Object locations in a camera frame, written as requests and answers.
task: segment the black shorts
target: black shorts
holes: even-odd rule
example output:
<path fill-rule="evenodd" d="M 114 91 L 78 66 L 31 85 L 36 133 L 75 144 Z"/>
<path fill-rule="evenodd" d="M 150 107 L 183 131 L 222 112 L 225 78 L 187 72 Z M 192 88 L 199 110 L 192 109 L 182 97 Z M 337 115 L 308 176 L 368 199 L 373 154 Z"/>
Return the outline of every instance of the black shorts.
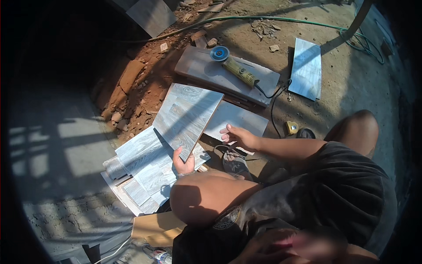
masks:
<path fill-rule="evenodd" d="M 397 217 L 394 184 L 371 159 L 328 142 L 301 174 L 268 186 L 207 229 L 187 226 L 173 242 L 174 263 L 228 263 L 266 228 L 315 225 L 380 256 Z"/>

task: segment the knee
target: knee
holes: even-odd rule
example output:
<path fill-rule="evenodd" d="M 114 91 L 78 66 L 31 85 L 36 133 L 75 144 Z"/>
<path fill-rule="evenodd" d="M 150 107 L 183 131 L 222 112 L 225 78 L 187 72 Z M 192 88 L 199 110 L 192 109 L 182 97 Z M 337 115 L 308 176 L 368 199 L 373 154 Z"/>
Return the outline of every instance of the knee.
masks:
<path fill-rule="evenodd" d="M 373 130 L 374 132 L 376 131 L 378 133 L 378 122 L 376 121 L 375 116 L 371 111 L 366 109 L 357 111 L 352 115 L 352 118 L 358 121 L 365 128 Z"/>

